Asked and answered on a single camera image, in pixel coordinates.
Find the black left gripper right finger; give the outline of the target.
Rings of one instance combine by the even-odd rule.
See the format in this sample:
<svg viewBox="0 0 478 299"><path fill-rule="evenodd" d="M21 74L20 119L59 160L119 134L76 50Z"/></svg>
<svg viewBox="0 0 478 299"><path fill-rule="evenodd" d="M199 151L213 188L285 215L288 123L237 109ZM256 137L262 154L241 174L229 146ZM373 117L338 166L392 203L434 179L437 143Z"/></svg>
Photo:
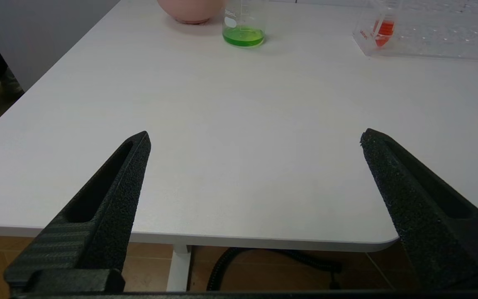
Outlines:
<svg viewBox="0 0 478 299"><path fill-rule="evenodd" d="M360 143L422 287L478 290L478 208L390 136Z"/></svg>

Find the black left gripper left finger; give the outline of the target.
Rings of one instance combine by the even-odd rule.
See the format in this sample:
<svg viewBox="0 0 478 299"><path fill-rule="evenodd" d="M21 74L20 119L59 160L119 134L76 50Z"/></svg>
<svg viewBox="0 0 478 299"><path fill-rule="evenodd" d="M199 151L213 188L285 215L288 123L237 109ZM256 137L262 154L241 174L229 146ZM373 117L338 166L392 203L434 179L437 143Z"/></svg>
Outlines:
<svg viewBox="0 0 478 299"><path fill-rule="evenodd" d="M124 291L122 270L150 152L146 131L122 142L6 268L12 294Z"/></svg>

